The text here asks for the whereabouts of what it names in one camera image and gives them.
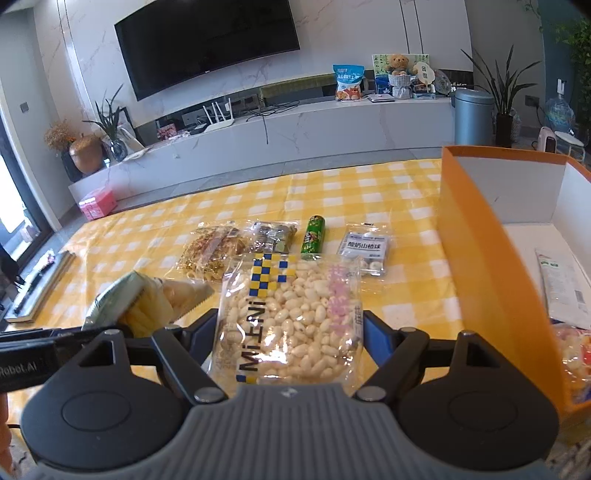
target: gray trash can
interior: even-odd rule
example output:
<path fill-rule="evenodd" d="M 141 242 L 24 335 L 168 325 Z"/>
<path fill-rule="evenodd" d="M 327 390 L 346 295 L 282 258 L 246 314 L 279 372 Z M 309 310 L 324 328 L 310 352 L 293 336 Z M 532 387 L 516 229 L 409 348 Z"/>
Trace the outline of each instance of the gray trash can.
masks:
<path fill-rule="evenodd" d="M 492 145 L 493 96 L 458 88 L 452 105 L 456 108 L 456 145 Z"/>

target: gift box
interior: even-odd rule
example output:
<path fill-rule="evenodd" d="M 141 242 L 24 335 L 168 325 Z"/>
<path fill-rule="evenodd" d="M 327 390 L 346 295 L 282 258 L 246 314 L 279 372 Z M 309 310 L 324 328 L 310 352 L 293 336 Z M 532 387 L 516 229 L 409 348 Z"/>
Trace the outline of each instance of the gift box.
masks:
<path fill-rule="evenodd" d="M 78 202 L 78 207 L 89 220 L 107 216 L 116 206 L 113 191 L 108 188 L 93 190 Z"/>

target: open cardboard box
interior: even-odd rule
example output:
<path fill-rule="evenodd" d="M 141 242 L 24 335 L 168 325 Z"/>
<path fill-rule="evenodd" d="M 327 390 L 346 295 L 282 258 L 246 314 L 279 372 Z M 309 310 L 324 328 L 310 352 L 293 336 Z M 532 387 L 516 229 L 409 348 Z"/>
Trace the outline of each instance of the open cardboard box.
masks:
<path fill-rule="evenodd" d="M 570 258 L 591 307 L 591 174 L 564 155 L 443 149 L 438 229 L 466 329 L 480 333 L 578 423 L 548 319 L 536 248 Z"/>

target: green chip can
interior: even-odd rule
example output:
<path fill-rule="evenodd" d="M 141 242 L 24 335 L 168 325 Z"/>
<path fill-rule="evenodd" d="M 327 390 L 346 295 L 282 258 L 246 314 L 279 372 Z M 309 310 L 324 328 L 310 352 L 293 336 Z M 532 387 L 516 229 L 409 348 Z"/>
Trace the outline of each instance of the green chip can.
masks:
<path fill-rule="evenodd" d="M 322 250 L 324 241 L 324 218 L 320 215 L 314 215 L 308 222 L 304 241 L 301 244 L 303 254 L 319 254 Z"/>

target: television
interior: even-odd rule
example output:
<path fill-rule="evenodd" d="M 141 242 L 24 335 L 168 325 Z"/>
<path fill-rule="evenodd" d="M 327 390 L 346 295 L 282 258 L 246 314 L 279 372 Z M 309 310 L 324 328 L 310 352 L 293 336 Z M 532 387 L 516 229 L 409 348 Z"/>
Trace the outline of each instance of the television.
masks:
<path fill-rule="evenodd" d="M 300 49 L 288 0 L 155 0 L 115 31 L 138 100 L 212 70 Z"/>

